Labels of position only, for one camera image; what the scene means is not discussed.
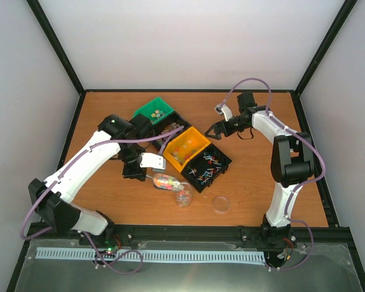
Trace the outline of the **black bin with lollipops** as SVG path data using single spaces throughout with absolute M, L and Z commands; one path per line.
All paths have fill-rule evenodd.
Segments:
M 210 187 L 220 174 L 225 174 L 231 163 L 232 159 L 214 144 L 209 144 L 193 156 L 181 174 L 198 193 L 201 193 Z

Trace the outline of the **green plastic bin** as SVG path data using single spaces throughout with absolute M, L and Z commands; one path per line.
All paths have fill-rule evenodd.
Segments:
M 156 124 L 164 120 L 173 112 L 174 109 L 167 102 L 165 102 L 161 97 L 156 97 L 142 107 L 138 108 L 134 112 L 133 117 L 141 114 L 149 118 L 152 124 Z

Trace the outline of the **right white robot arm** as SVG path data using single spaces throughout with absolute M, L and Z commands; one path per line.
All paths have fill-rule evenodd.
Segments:
M 302 183 L 313 176 L 315 164 L 310 148 L 311 136 L 295 132 L 281 122 L 267 106 L 258 106 L 251 93 L 237 96 L 240 114 L 235 116 L 224 103 L 215 111 L 224 119 L 214 123 L 205 136 L 220 140 L 245 129 L 263 134 L 272 144 L 270 170 L 275 181 L 271 205 L 260 226 L 260 239 L 267 247 L 282 243 L 290 235 L 291 214 Z

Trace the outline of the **yellow plastic bin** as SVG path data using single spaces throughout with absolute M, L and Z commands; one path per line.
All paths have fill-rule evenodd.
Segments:
M 163 157 L 181 173 L 188 162 L 208 145 L 210 145 L 210 140 L 195 127 L 189 127 L 167 144 Z

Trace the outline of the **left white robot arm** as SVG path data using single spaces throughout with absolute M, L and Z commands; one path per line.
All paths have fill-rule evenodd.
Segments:
M 32 202 L 28 213 L 37 213 L 48 227 L 31 237 L 50 230 L 61 234 L 73 230 L 92 234 L 101 245 L 111 243 L 111 220 L 99 211 L 76 206 L 73 200 L 85 182 L 114 156 L 123 162 L 124 178 L 144 181 L 147 171 L 142 160 L 148 154 L 140 143 L 149 140 L 152 129 L 150 119 L 143 114 L 129 121 L 109 115 L 64 166 L 43 181 L 34 179 L 28 186 Z

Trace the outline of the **metal scoop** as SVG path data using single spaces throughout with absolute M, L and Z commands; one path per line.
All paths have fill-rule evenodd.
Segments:
M 153 184 L 157 189 L 179 192 L 183 189 L 180 181 L 170 175 L 157 173 L 152 178 Z

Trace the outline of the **black bin with popsicle candies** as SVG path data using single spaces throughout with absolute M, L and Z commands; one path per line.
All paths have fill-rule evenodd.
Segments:
M 155 135 L 159 136 L 162 134 L 167 134 L 181 126 L 183 126 L 184 128 L 180 132 L 172 136 L 172 139 L 177 137 L 181 132 L 185 131 L 191 126 L 188 121 L 186 121 L 183 117 L 181 117 L 177 112 L 174 111 L 166 116 L 165 119 L 162 119 L 160 122 L 154 124 L 153 128 L 155 131 Z

